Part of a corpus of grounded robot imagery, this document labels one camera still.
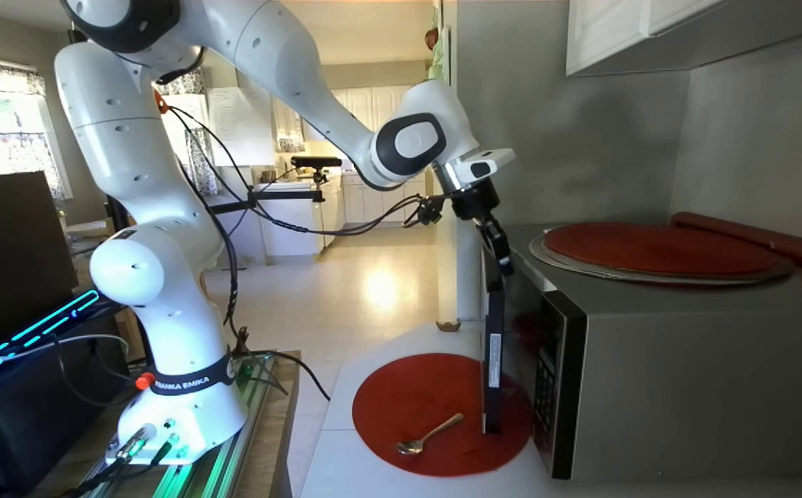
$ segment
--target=window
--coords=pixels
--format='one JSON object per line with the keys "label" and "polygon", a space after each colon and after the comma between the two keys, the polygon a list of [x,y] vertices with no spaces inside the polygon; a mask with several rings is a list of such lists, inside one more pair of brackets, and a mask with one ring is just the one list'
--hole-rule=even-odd
{"label": "window", "polygon": [[71,197],[49,139],[44,78],[0,62],[0,175],[11,172],[44,172],[56,198]]}

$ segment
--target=tiled floor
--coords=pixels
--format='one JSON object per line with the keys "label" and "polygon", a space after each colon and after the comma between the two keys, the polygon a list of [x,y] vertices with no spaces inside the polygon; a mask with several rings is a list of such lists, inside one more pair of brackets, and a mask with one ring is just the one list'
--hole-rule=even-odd
{"label": "tiled floor", "polygon": [[[546,477],[528,446],[511,464],[470,477],[420,477],[376,460],[355,435],[352,397],[378,365],[410,352],[477,353],[479,324],[436,331],[431,230],[376,230],[337,241],[319,263],[241,274],[237,324],[251,347],[298,347],[331,401],[301,378],[291,483],[305,498],[799,498],[802,482],[565,483]],[[224,296],[226,277],[207,287]]]}

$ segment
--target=computer screen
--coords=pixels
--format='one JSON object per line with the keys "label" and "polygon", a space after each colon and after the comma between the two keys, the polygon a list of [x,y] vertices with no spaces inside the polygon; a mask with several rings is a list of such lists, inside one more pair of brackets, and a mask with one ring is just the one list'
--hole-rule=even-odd
{"label": "computer screen", "polygon": [[76,267],[41,172],[0,175],[0,343],[63,305]]}

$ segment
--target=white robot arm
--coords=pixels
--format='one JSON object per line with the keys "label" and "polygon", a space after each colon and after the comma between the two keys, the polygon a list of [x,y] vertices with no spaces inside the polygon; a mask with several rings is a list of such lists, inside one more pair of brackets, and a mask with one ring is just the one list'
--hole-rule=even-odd
{"label": "white robot arm", "polygon": [[298,111],[378,191],[435,166],[446,197],[482,235],[504,241],[489,209],[489,177],[511,150],[479,150],[467,115],[443,82],[414,86],[398,119],[362,126],[320,79],[312,36],[276,0],[63,0],[92,40],[56,60],[59,90],[95,181],[135,227],[92,256],[98,287],[134,306],[147,329],[154,385],[123,415],[117,448],[139,435],[135,462],[193,462],[230,440],[247,410],[226,378],[226,343],[200,274],[215,263],[218,230],[176,172],[152,82],[193,68],[204,50]]}

